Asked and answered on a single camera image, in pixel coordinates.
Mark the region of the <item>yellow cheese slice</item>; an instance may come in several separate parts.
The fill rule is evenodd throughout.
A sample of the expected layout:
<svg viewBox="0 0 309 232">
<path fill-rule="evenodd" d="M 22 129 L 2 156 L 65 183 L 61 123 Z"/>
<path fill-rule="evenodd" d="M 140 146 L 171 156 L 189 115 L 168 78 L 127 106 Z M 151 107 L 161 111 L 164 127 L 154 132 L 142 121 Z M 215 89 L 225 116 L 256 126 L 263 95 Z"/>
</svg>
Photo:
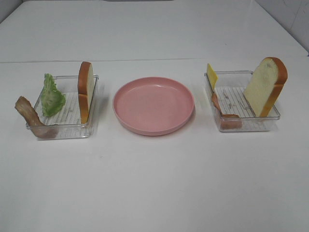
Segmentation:
<svg viewBox="0 0 309 232">
<path fill-rule="evenodd" d="M 206 71 L 207 71 L 206 74 L 207 74 L 208 80 L 210 82 L 212 91 L 214 92 L 215 91 L 215 85 L 216 85 L 216 82 L 218 80 L 218 76 L 209 63 L 207 64 L 207 70 Z"/>
</svg>

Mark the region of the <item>bacon strip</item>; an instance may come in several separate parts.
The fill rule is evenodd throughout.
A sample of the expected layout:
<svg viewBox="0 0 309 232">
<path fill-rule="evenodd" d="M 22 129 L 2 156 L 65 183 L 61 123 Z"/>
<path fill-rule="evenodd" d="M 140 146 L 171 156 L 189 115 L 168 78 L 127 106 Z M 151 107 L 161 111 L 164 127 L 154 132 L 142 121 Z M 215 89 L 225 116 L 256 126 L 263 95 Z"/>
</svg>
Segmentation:
<svg viewBox="0 0 309 232">
<path fill-rule="evenodd" d="M 32 133 L 39 139 L 54 139 L 58 131 L 44 125 L 32 107 L 31 103 L 23 96 L 20 96 L 15 103 L 15 109 L 30 126 Z"/>
<path fill-rule="evenodd" d="M 223 114 L 215 92 L 212 93 L 211 101 L 213 106 L 219 112 L 220 128 L 224 130 L 239 129 L 242 127 L 242 121 L 236 114 Z"/>
</svg>

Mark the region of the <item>bread slice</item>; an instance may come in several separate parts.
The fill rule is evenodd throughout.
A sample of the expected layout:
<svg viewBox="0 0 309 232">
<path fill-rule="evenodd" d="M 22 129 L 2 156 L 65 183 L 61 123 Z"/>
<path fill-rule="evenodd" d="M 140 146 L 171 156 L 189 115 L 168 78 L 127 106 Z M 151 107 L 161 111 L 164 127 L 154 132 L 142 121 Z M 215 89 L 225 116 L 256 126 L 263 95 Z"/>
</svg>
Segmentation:
<svg viewBox="0 0 309 232">
<path fill-rule="evenodd" d="M 88 121 L 94 84 L 95 81 L 92 64 L 83 61 L 78 75 L 78 101 L 82 124 L 85 124 Z"/>
<path fill-rule="evenodd" d="M 256 117 L 268 116 L 287 78 L 287 69 L 279 58 L 266 57 L 260 62 L 244 90 Z"/>
</svg>

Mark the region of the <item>green lettuce leaf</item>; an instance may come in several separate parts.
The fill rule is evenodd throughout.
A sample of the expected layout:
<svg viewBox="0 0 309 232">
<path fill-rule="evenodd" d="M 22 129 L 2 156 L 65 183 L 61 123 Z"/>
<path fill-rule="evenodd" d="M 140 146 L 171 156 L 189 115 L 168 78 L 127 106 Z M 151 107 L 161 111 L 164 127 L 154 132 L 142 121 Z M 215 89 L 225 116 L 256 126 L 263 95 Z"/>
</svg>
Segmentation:
<svg viewBox="0 0 309 232">
<path fill-rule="evenodd" d="M 66 103 L 65 95 L 56 87 L 51 74 L 44 74 L 44 86 L 41 94 L 42 113 L 46 117 L 57 114 Z"/>
</svg>

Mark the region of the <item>pink round plate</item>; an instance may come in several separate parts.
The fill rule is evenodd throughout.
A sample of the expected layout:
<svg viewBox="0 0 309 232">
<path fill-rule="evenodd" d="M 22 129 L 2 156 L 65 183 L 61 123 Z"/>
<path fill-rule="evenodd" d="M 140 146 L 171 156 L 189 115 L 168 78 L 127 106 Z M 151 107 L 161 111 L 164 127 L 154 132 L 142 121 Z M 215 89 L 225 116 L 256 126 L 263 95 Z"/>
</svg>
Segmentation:
<svg viewBox="0 0 309 232">
<path fill-rule="evenodd" d="M 141 135 L 159 136 L 184 126 L 195 108 L 191 91 L 164 77 L 145 77 L 128 82 L 113 98 L 120 124 Z"/>
</svg>

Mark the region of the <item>right clear plastic tray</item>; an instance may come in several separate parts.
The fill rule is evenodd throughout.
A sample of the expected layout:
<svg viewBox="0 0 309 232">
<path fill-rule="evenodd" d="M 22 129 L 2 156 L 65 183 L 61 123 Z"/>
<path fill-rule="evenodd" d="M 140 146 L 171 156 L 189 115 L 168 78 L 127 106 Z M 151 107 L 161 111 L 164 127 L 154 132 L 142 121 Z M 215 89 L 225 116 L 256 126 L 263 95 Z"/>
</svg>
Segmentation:
<svg viewBox="0 0 309 232">
<path fill-rule="evenodd" d="M 249 103 L 244 97 L 244 90 L 249 83 L 252 71 L 217 71 L 218 80 L 215 85 L 215 93 L 223 114 L 236 114 L 242 121 L 239 129 L 224 130 L 220 128 L 219 112 L 211 101 L 212 88 L 205 73 L 206 93 L 211 104 L 213 117 L 217 128 L 221 132 L 249 132 L 249 131 L 270 131 L 280 119 L 280 113 L 276 106 L 273 106 L 267 117 L 256 117 Z"/>
</svg>

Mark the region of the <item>clear plastic tray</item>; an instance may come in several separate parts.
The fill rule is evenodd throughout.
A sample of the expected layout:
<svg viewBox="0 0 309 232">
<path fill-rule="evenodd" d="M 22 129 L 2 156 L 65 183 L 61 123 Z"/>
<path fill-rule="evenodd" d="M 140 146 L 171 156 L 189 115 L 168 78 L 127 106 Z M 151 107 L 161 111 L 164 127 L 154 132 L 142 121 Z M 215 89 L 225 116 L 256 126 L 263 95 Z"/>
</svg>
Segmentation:
<svg viewBox="0 0 309 232">
<path fill-rule="evenodd" d="M 249 83 L 252 71 L 217 71 L 218 80 L 215 85 L 215 93 L 223 114 L 236 114 L 242 121 L 239 129 L 224 130 L 220 128 L 219 112 L 211 101 L 212 88 L 205 73 L 206 93 L 211 104 L 213 117 L 217 128 L 221 132 L 249 132 L 249 131 L 270 131 L 280 119 L 280 113 L 276 106 L 273 106 L 267 117 L 256 117 L 249 103 L 244 97 L 244 90 Z"/>
<path fill-rule="evenodd" d="M 95 119 L 98 114 L 98 75 L 93 75 L 94 90 L 91 101 L 88 121 L 81 123 L 81 114 L 78 100 L 78 76 L 54 76 L 54 82 L 58 91 L 66 99 L 65 105 L 61 111 L 51 117 L 46 117 L 42 112 L 41 95 L 38 96 L 36 103 L 33 105 L 43 126 L 30 126 L 26 124 L 28 130 L 35 130 L 46 133 L 52 131 L 51 136 L 44 136 L 44 140 L 50 139 L 73 139 L 89 137 L 95 129 Z"/>
</svg>

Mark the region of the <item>left clear plastic tray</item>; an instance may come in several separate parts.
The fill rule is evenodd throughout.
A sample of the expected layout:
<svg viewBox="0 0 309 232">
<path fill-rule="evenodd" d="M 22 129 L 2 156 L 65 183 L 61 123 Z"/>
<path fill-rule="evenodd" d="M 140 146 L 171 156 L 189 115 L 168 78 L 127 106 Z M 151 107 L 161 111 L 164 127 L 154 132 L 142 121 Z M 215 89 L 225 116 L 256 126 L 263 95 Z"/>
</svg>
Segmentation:
<svg viewBox="0 0 309 232">
<path fill-rule="evenodd" d="M 43 126 L 30 126 L 26 124 L 28 130 L 35 130 L 46 133 L 52 131 L 51 136 L 44 136 L 44 140 L 50 139 L 73 139 L 89 137 L 95 129 L 95 119 L 98 114 L 98 75 L 93 75 L 94 90 L 91 101 L 88 121 L 81 123 L 81 114 L 78 100 L 78 76 L 54 76 L 54 82 L 58 91 L 66 99 L 65 105 L 61 111 L 51 117 L 46 117 L 42 112 L 41 95 L 38 96 L 36 103 L 33 105 Z"/>
</svg>

